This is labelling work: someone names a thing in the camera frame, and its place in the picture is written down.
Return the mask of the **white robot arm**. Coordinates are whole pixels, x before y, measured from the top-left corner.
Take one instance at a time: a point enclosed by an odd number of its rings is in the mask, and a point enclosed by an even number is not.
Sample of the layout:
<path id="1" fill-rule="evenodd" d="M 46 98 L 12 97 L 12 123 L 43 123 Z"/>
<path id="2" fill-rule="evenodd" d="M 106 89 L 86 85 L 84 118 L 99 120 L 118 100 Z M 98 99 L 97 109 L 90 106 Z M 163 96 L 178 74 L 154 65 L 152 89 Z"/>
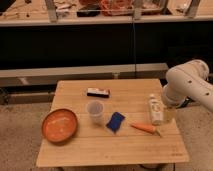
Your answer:
<path id="1" fill-rule="evenodd" d="M 213 85 L 207 81 L 209 67 L 203 60 L 191 60 L 166 72 L 167 84 L 162 89 L 164 120 L 170 122 L 176 109 L 190 98 L 213 113 Z"/>

